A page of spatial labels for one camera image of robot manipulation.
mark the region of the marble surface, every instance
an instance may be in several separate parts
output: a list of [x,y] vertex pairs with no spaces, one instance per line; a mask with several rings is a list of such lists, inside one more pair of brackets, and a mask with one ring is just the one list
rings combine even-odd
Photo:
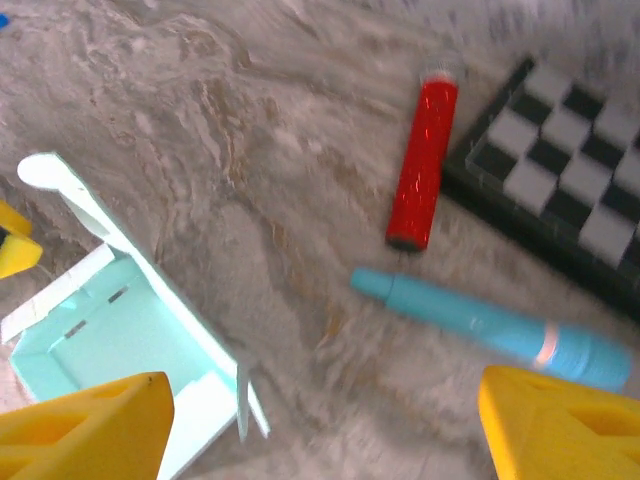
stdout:
[[[506,361],[354,294],[355,266],[640,343],[446,198],[426,254],[409,261],[383,245],[421,59],[457,42],[442,19],[473,18],[448,5],[454,15],[440,5],[420,25],[400,19],[408,7],[384,16],[338,0],[5,1],[0,195],[34,221],[45,254],[3,281],[0,312],[96,245],[15,174],[24,156],[56,150],[253,367],[272,437],[254,425],[241,445],[229,429],[185,479],[495,479],[475,395],[483,368]],[[461,42],[469,78],[453,141],[515,62],[494,51],[491,24]],[[584,73],[583,60],[566,67]],[[3,410],[26,402],[8,352]]]

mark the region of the red marker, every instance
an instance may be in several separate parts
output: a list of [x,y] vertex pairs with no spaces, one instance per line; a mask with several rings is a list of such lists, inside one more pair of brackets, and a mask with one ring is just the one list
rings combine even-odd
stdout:
[[451,56],[429,63],[385,237],[387,244],[405,252],[422,251],[429,243],[458,98],[458,78],[464,68]]

